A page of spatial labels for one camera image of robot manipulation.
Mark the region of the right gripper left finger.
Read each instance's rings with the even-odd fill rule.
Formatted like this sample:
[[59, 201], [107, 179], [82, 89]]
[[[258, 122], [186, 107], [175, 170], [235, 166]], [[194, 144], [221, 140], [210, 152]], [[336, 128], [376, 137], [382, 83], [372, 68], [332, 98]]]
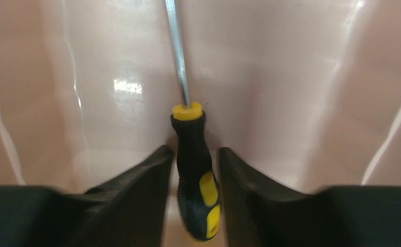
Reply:
[[84, 193], [0, 186], [0, 246], [159, 246], [173, 155], [162, 145]]

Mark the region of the black yellow screwdriver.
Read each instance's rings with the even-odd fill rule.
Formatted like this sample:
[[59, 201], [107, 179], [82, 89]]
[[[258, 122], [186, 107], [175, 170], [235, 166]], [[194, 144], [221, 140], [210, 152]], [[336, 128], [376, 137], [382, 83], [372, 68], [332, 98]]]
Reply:
[[172, 108], [170, 117], [178, 140], [178, 209], [190, 236], [195, 241], [208, 242], [219, 230], [221, 207], [218, 182], [205, 141], [206, 114], [202, 105], [190, 98], [177, 3], [165, 4], [183, 99], [182, 104]]

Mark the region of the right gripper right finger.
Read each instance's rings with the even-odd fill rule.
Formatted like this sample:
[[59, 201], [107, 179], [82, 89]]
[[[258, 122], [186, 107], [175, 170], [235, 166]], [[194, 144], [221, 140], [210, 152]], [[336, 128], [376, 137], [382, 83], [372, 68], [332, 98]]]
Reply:
[[401, 246], [401, 186], [301, 193], [218, 150], [229, 246]]

